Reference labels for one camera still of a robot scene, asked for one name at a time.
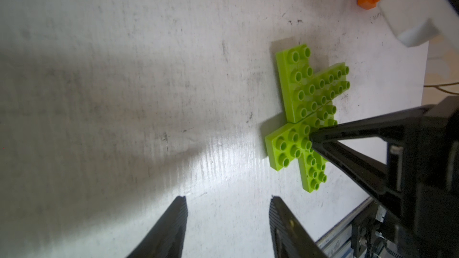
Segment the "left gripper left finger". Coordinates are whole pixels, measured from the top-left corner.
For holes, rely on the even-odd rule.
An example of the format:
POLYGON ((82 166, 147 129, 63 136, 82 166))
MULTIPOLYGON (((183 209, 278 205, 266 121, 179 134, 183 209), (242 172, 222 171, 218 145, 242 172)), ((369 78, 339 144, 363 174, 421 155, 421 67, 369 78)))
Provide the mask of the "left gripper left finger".
POLYGON ((181 258, 187 219, 186 197, 178 196, 128 258, 181 258))

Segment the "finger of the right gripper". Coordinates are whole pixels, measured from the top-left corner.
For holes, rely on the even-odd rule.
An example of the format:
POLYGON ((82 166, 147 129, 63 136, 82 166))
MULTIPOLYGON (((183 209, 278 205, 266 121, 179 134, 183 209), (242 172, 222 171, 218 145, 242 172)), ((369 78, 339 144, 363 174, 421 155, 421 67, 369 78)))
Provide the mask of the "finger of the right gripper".
POLYGON ((397 175, 390 166, 338 142, 313 142, 313 149, 338 167, 368 195, 394 216, 402 214, 402 195, 397 190, 397 175))
POLYGON ((405 143, 417 131, 420 120, 434 106, 425 105, 349 123, 322 127, 310 135, 313 143, 379 137, 390 143, 405 143))

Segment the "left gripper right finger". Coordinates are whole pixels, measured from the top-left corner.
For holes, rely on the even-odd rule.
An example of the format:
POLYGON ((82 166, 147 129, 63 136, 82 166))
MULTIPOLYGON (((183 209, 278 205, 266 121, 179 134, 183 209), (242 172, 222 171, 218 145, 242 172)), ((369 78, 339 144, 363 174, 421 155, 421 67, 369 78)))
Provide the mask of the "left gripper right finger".
POLYGON ((272 197, 269 222, 275 258, 326 258, 280 197, 272 197))

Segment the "green brick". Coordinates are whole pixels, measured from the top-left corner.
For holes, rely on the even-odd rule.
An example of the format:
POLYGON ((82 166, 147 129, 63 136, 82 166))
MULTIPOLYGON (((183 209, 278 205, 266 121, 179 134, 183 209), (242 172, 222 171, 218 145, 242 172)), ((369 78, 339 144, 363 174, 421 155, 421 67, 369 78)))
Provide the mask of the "green brick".
POLYGON ((350 68, 344 63, 336 63, 306 79, 303 90, 305 102, 315 102, 317 108, 331 102, 350 89, 347 75, 350 68))
POLYGON ((311 153, 310 132, 311 127, 307 123, 287 123, 265 136, 265 146, 271 168, 279 171, 288 167, 294 159, 311 153))
POLYGON ((311 50, 306 44, 276 53, 284 109, 289 123, 297 123, 317 109, 317 103, 313 100, 316 88, 308 82, 313 75, 310 55, 311 50))
POLYGON ((322 127, 332 127, 338 124, 334 118, 337 113, 337 107, 333 104, 327 104, 313 112, 306 120, 312 129, 320 129, 322 127))
POLYGON ((327 182, 325 174, 328 162, 317 152, 305 152, 298 159, 303 190, 312 193, 318 191, 320 185, 327 182))

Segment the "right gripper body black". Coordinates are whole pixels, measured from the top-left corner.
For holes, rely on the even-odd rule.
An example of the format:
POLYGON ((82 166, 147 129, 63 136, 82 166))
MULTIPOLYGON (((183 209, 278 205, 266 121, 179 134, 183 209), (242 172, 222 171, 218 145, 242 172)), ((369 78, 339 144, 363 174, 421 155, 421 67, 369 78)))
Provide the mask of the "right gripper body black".
POLYGON ((401 195, 391 240, 408 258, 459 255, 459 98, 386 115, 390 178, 401 195))

